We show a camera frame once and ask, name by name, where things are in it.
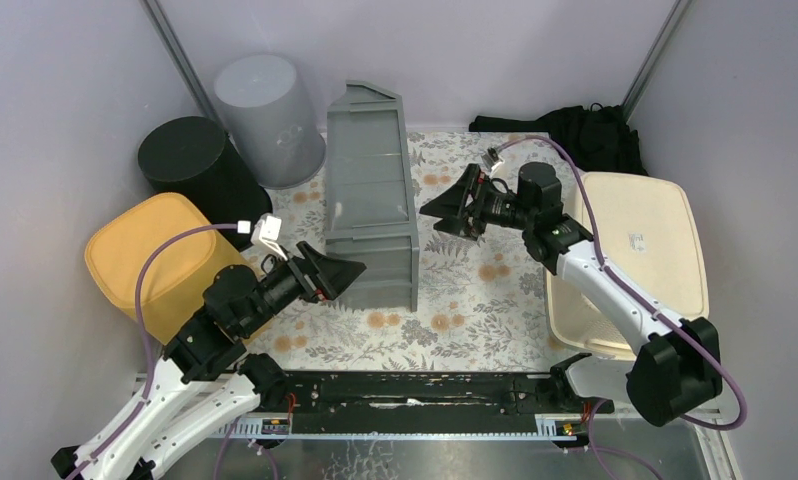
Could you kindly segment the grey plastic tray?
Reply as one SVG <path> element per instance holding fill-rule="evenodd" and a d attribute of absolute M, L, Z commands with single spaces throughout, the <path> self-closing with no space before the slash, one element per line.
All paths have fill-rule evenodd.
<path fill-rule="evenodd" d="M 326 251 L 365 264 L 339 302 L 418 308 L 420 242 L 403 102 L 349 80 L 327 114 Z"/>

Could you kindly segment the black ribbed plastic bin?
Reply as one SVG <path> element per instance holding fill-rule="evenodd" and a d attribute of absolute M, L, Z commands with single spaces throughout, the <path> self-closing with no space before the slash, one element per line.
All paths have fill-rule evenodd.
<path fill-rule="evenodd" d="M 140 143 L 137 164 L 155 192 L 185 196 L 212 224 L 255 223 L 273 211 L 228 133 L 208 118 L 181 117 L 156 127 Z"/>

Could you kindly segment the cream perforated plastic basket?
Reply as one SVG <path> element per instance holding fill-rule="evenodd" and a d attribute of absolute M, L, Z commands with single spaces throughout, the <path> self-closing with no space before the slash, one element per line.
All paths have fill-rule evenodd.
<path fill-rule="evenodd" d="M 629 278 L 686 319 L 709 317 L 707 276 L 695 219 L 675 183 L 630 174 L 590 172 L 564 210 L 583 226 L 597 222 L 601 249 Z M 562 345 L 633 360 L 616 326 L 575 287 L 547 275 L 548 323 Z"/>

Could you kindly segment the large grey plastic bin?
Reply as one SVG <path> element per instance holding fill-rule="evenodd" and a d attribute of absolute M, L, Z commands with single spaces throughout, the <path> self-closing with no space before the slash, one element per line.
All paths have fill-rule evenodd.
<path fill-rule="evenodd" d="M 238 152 L 261 186 L 293 188 L 322 168 L 326 142 L 290 60 L 272 54 L 236 60 L 219 72 L 213 91 Z"/>

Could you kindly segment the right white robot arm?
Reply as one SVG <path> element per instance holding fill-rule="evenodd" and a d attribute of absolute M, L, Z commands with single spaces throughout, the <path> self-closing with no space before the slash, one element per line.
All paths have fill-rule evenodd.
<path fill-rule="evenodd" d="M 572 412 L 587 399 L 625 402 L 650 424 L 664 426 L 722 393 L 714 325 L 662 306 L 599 254 L 594 235 L 565 213 L 552 166 L 523 165 L 515 191 L 500 190 L 498 183 L 471 164 L 419 212 L 436 218 L 435 230 L 468 240 L 489 225 L 519 231 L 529 255 L 597 307 L 635 355 L 618 360 L 582 353 L 555 365 L 548 386 L 554 407 Z"/>

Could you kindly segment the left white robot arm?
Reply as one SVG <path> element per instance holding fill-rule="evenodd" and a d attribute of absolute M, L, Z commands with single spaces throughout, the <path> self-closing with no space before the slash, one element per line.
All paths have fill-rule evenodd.
<path fill-rule="evenodd" d="M 160 479 L 221 427 L 288 396 L 284 370 L 246 341 L 296 300 L 335 300 L 366 270 L 307 242 L 258 276 L 246 265 L 220 270 L 203 305 L 165 345 L 151 376 L 108 425 L 87 442 L 59 449 L 62 479 Z"/>

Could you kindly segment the black cloth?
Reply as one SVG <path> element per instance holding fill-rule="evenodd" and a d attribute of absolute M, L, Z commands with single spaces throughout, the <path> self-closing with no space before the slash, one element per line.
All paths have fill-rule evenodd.
<path fill-rule="evenodd" d="M 547 133 L 566 150 L 578 168 L 645 176 L 638 132 L 632 129 L 617 106 L 598 103 L 585 108 L 564 107 L 535 120 L 477 116 L 471 132 Z"/>

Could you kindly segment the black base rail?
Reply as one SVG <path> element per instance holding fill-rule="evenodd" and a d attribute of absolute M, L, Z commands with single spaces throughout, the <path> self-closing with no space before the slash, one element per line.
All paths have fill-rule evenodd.
<path fill-rule="evenodd" d="M 527 416 L 565 421 L 576 428 L 593 407 L 614 410 L 612 401 L 579 397 L 562 376 L 547 372 L 290 371 L 278 401 L 255 414 L 290 421 L 302 414 L 350 418 L 354 425 L 381 412 L 413 425 L 420 416 L 462 418 Z"/>

